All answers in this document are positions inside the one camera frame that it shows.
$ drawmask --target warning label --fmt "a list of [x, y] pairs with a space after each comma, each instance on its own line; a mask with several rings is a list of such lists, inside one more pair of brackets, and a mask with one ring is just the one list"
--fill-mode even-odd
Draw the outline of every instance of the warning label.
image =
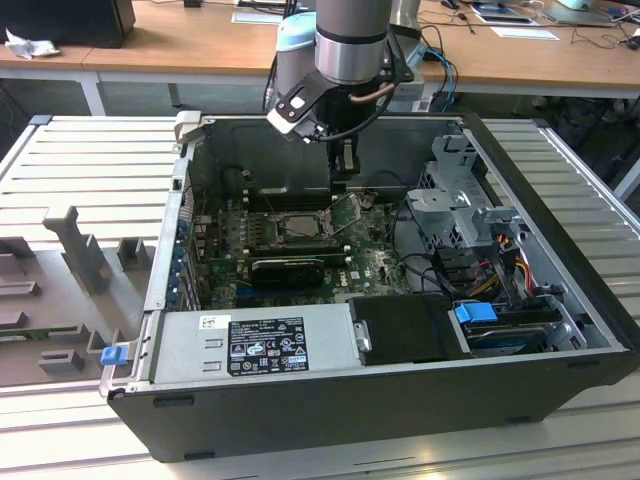
[[234, 377], [309, 370], [302, 317], [229, 322], [228, 353]]

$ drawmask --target black computer case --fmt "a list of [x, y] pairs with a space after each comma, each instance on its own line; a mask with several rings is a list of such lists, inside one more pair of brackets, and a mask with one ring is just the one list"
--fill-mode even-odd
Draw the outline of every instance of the black computer case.
[[8, 29], [56, 45], [119, 48], [135, 20], [132, 0], [5, 0], [0, 7], [3, 39]]

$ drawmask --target metal bracket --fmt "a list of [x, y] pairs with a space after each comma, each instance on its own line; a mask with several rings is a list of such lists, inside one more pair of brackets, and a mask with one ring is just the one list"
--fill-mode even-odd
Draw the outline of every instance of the metal bracket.
[[179, 112], [173, 125], [176, 143], [183, 145], [202, 136], [202, 127], [206, 123], [212, 122], [207, 122], [206, 117], [203, 117], [200, 111]]

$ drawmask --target desk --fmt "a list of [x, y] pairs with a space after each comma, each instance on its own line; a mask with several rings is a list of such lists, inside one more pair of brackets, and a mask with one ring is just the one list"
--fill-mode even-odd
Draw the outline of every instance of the desk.
[[[136, 26], [121, 49], [63, 47], [59, 57], [26, 61], [6, 50], [0, 76], [74, 80], [82, 85], [93, 115], [105, 115], [103, 82], [167, 83], [172, 103], [179, 103], [175, 84], [264, 85], [274, 54], [276, 27], [231, 23], [231, 5], [209, 4], [184, 9], [181, 2], [162, 5], [135, 1]], [[625, 47], [599, 49], [589, 43], [571, 45], [573, 29], [549, 27], [560, 41], [506, 39], [476, 26], [472, 35], [451, 11], [423, 1], [421, 18], [440, 26], [447, 56], [458, 67], [458, 91], [514, 95], [635, 98], [640, 53]], [[479, 21], [468, 14], [472, 23]], [[629, 33], [632, 26], [625, 27]], [[619, 30], [580, 28], [596, 41]], [[430, 41], [436, 40], [429, 32]], [[442, 68], [423, 65], [425, 96], [438, 88]]]

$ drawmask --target white object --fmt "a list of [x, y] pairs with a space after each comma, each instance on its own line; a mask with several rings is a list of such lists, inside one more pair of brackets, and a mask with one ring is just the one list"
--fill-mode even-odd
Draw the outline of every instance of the white object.
[[529, 40], [560, 40], [549, 30], [534, 30], [533, 28], [491, 27], [502, 38], [526, 38]]
[[235, 12], [231, 17], [231, 23], [258, 23], [263, 25], [280, 25], [282, 15], [269, 13], [245, 13]]
[[49, 40], [27, 40], [12, 34], [9, 29], [6, 29], [6, 32], [7, 41], [4, 42], [4, 46], [18, 57], [31, 60], [33, 57], [46, 57], [60, 53], [60, 50]]

